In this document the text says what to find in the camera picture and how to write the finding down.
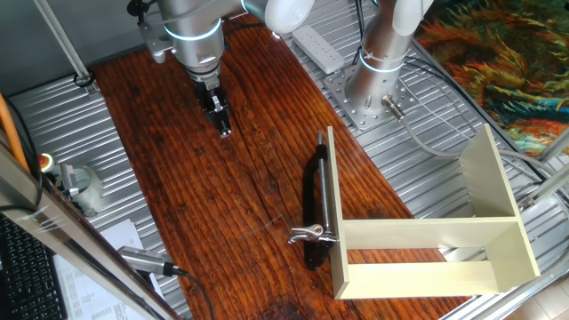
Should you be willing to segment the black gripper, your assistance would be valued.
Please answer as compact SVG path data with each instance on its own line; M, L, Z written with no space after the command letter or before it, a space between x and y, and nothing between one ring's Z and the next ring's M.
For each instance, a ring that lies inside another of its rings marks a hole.
M208 120L214 125L222 138L231 133L228 104L224 91L220 88L220 79L216 74L195 76L198 100L202 104Z

